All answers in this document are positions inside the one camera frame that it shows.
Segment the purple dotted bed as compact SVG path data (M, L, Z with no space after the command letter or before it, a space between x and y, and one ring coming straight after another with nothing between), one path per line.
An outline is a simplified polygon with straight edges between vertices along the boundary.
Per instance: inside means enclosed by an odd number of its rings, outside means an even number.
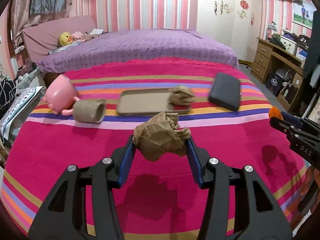
M232 48L196 31L137 29L102 34L45 56L37 67L43 74L64 73L110 62L174 57L238 67Z

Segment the orange peel cup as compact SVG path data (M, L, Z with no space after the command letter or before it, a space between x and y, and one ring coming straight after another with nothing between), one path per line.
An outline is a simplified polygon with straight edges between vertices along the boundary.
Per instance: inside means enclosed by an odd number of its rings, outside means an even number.
M269 116L270 119L275 117L277 119L284 120L281 111L277 107L272 107L268 111L268 116Z

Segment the black box under desk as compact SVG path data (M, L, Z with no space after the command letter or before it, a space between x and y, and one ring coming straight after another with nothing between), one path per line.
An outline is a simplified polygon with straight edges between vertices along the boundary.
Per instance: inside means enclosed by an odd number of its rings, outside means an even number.
M266 88L274 95L278 96L283 89L285 80L278 74L270 74L267 78Z

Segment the wooden desk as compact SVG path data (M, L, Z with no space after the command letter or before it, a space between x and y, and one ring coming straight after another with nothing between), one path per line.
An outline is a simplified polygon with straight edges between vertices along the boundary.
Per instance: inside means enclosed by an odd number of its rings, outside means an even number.
M271 42L261 38L257 40L251 74L265 85L270 74L280 75L285 82L277 100L287 112L298 114L303 87L302 61Z

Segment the brown paper ball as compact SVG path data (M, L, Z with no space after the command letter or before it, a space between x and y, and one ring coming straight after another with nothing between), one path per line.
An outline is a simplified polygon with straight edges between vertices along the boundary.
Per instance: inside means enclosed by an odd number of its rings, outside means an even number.
M145 159L157 161L165 153L187 154L185 141L191 130L180 128L178 118L177 113L161 112L135 128L133 143Z

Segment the pink piggy cup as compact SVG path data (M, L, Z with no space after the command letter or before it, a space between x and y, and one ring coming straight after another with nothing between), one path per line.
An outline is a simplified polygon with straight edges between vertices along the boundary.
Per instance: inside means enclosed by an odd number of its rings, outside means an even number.
M43 100L55 114L73 115L73 105L79 101L79 94L70 79L61 74L48 87Z

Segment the pink headboard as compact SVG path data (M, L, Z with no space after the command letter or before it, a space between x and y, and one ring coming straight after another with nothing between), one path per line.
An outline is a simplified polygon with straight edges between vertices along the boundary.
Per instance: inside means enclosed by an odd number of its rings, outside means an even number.
M57 49L62 33L90 33L96 27L93 17L89 15L61 18L25 28L22 30L22 38L29 58L37 63L50 51Z

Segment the brown paper roll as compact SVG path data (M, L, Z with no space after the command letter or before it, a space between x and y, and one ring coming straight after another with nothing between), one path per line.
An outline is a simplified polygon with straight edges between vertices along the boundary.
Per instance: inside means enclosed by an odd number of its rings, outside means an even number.
M106 100L79 100L73 105L73 118L78 122L99 124L105 117Z

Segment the yellow duck plush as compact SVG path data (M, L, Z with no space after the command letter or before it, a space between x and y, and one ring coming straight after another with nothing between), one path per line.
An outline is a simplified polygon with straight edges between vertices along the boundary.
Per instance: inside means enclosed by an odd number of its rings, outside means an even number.
M73 42L73 37L68 32L62 33L59 37L59 45L61 47L68 46L68 45L72 44L72 42Z

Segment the black phone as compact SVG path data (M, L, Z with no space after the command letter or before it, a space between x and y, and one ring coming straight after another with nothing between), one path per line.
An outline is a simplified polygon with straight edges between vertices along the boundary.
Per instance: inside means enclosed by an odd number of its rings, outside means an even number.
M209 102L231 111L240 107L240 81L225 73L217 73L208 94Z

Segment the white wardrobe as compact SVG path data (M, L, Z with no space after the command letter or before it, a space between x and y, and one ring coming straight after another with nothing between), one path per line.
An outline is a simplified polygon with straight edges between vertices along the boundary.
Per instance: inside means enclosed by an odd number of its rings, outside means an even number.
M262 0L198 0L197 31L253 62L260 36Z

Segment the black hanging garment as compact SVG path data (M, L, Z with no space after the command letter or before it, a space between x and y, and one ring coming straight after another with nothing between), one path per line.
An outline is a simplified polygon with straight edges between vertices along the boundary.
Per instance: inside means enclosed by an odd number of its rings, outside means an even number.
M311 77L314 68L319 62L320 54L320 13L319 10L313 14L313 27L308 48L308 53L303 69L303 77L308 79Z

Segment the white storage box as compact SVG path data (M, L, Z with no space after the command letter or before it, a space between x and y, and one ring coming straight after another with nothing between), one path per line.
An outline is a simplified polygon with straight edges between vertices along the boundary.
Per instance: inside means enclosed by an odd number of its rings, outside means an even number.
M292 54L292 55L296 55L297 52L297 43L287 37L284 37L283 35L280 36L280 41L281 43L284 45L285 50Z

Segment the brown phone case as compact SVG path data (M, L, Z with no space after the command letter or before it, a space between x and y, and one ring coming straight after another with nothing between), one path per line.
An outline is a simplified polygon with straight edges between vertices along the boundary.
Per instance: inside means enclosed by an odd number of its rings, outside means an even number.
M169 102L168 88L134 89L121 93L117 104L120 116L153 116L161 112L188 114L190 106L177 106Z

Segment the striped pink bed blanket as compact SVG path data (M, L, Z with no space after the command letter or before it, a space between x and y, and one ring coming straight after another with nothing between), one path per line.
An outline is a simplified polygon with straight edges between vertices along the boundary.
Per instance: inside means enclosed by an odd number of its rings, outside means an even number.
M163 58L58 76L1 188L27 239L290 239L305 161L226 64Z

